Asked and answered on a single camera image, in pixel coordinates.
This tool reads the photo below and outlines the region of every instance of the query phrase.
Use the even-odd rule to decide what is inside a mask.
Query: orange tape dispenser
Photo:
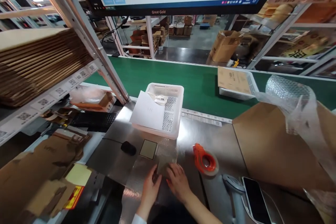
[[[216,176],[219,171],[219,164],[216,156],[211,152],[204,150],[203,147],[196,143],[192,146],[194,150],[194,159],[196,168],[207,176]]]

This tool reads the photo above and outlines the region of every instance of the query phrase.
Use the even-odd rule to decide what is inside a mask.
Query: sleeve
[[[147,222],[144,221],[139,215],[135,214],[132,224],[147,224]]]

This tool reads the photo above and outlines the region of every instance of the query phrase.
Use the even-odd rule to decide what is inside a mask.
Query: computer mouse
[[[125,152],[126,154],[130,155],[130,156],[134,156],[137,152],[136,148],[134,147],[134,145],[130,144],[130,142],[123,142],[121,144],[121,148],[120,148],[123,152]]]

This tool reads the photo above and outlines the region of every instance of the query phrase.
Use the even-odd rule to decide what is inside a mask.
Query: plastic crate
[[[155,95],[168,96],[168,100],[164,108],[162,130],[159,131],[138,124],[132,124],[132,126],[138,130],[154,135],[159,135],[169,139],[177,139],[180,129],[184,87],[178,85],[150,83],[146,89],[146,92],[148,91]]]
[[[249,99],[255,98],[256,97],[255,93],[259,92],[259,89],[256,84],[256,81],[254,80],[253,74],[251,72],[244,71],[242,69],[235,69],[235,71],[246,73],[246,77],[247,77],[248,84],[250,86],[251,94],[233,91],[233,90],[225,89],[222,87],[219,88],[219,94],[223,96],[236,98],[239,100],[249,100]]]

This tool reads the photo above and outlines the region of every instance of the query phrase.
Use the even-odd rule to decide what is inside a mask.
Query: conveyor belt
[[[256,99],[240,101],[219,95],[214,67],[120,57],[110,57],[110,60],[130,96],[138,97],[140,90],[144,91],[151,82],[181,85],[184,87],[183,108],[230,119],[257,103]],[[264,92],[271,75],[253,72],[253,76],[259,91]],[[336,108],[335,81],[283,77],[310,86],[322,104],[330,110]],[[107,86],[98,73],[86,82]]]

